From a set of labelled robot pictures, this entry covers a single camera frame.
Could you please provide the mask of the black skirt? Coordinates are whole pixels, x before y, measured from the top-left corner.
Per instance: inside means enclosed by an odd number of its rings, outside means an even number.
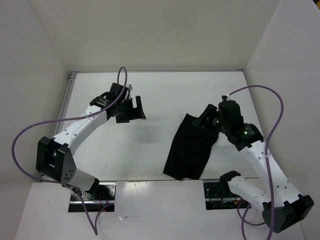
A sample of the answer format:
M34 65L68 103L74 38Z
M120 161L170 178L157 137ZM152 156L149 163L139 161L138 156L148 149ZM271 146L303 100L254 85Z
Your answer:
M195 119L187 113L171 143L163 173L176 180L198 180L219 137L215 129L195 126Z

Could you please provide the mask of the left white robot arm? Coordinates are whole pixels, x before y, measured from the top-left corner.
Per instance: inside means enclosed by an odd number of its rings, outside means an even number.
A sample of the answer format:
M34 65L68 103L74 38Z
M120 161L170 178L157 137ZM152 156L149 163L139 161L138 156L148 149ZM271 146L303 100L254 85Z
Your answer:
M113 83L109 91L95 97L80 119L55 136L42 137L37 144L36 170L68 187L76 187L88 200L102 192L100 181L76 166L74 154L101 125L114 117L116 123L146 119L142 100L131 97L132 87Z

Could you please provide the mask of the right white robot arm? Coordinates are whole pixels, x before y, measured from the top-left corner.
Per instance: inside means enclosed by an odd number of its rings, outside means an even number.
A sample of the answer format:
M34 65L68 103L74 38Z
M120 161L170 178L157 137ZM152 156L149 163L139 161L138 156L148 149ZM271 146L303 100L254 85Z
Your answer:
M223 133L253 167L268 192L248 183L235 170L220 177L219 191L229 197L236 194L261 211L266 225L280 233L302 221L314 206L310 195L303 195L286 177L269 150L259 129L245 123L240 106L234 100L208 104L193 121L196 127Z

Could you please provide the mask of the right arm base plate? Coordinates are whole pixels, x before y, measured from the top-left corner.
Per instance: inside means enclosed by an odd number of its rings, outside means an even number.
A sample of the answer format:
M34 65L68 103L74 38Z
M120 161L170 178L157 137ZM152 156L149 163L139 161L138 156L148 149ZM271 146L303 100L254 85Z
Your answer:
M236 209L243 201L236 194L224 192L218 181L204 181L203 188L207 211Z

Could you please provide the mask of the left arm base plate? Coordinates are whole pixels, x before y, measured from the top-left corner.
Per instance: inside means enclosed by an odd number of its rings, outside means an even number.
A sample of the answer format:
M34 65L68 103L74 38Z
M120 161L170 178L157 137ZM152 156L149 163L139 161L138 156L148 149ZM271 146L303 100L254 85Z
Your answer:
M88 192L79 189L79 193L83 199L87 211L97 213L100 210L103 212L114 212L115 210L115 195L116 195L116 182L100 182L98 192L91 195ZM69 206L69 213L83 213L84 208L79 195L71 191Z

